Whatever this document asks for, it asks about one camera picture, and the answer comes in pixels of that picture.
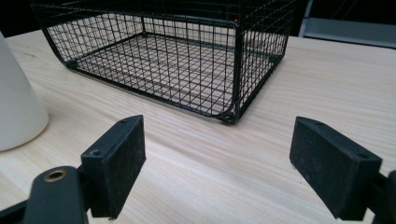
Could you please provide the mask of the white cone-shaped object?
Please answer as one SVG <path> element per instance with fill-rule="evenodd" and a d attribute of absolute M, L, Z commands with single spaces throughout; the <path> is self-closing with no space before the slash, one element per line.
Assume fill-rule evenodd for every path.
<path fill-rule="evenodd" d="M 49 114 L 0 32 L 0 151 L 43 132 Z"/>

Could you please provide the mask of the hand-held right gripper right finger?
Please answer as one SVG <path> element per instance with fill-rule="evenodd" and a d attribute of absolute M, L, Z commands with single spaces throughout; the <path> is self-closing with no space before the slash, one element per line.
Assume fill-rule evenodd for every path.
<path fill-rule="evenodd" d="M 364 218 L 368 185 L 378 177 L 380 157 L 320 121 L 298 117 L 290 162 L 334 217 Z"/>

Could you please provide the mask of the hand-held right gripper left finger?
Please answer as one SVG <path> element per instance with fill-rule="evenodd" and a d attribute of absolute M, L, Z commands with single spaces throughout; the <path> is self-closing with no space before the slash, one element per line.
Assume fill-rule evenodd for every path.
<path fill-rule="evenodd" d="M 80 157 L 92 216 L 116 219 L 146 160 L 144 117 L 116 122 Z"/>

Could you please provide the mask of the grey metal shelf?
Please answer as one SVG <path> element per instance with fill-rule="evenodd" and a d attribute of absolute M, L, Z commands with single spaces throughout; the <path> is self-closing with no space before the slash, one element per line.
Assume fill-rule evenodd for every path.
<path fill-rule="evenodd" d="M 299 37 L 396 49 L 396 0 L 307 0 Z"/>

